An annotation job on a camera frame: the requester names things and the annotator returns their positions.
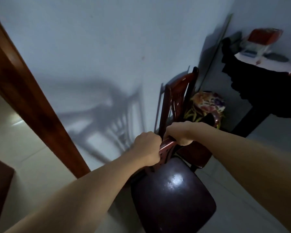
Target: door frame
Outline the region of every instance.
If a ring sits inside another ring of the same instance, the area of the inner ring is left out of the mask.
[[[90,172],[1,24],[0,95],[75,177],[80,178]]]

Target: person's left hand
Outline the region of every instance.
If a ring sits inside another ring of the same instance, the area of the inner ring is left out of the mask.
[[[153,132],[143,132],[136,137],[131,152],[142,166],[152,166],[159,162],[159,146],[162,139]]]

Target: wooden chair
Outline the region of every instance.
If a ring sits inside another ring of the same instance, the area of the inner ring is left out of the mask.
[[[190,100],[197,76],[198,68],[194,67],[193,73],[166,85],[161,136],[168,125],[170,107],[174,120],[182,121],[183,107]],[[172,137],[164,140],[159,151],[160,162],[145,167],[130,180],[132,199],[146,233],[196,233],[216,211],[214,199],[199,178],[181,158],[172,156],[175,148]]]
[[[184,121],[183,116],[193,94],[198,74],[198,68],[194,67],[192,73],[186,74],[181,78],[166,84],[162,113],[159,123],[159,135],[161,137],[164,136],[166,127],[169,126],[172,122]],[[172,119],[169,119],[170,110],[172,111]],[[218,119],[220,119],[219,114],[214,112],[203,118],[201,122],[215,125]],[[205,146],[198,142],[192,142],[192,144],[185,147],[178,146],[174,149],[174,152],[175,151],[185,161],[191,164],[191,170],[193,172],[197,168],[203,168],[212,155],[212,153]]]

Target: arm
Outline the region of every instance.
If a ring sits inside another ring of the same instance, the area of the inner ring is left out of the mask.
[[[159,162],[161,141],[142,133],[128,152],[64,187],[6,233],[94,232],[128,178]]]
[[[205,123],[173,123],[165,136],[178,144],[207,147],[229,173],[291,231],[291,154],[215,129]]]

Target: person's left arm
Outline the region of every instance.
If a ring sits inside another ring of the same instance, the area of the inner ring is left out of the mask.
[[[6,233],[94,232],[128,178],[159,162],[161,142],[153,132],[140,134],[129,151],[62,188]]]

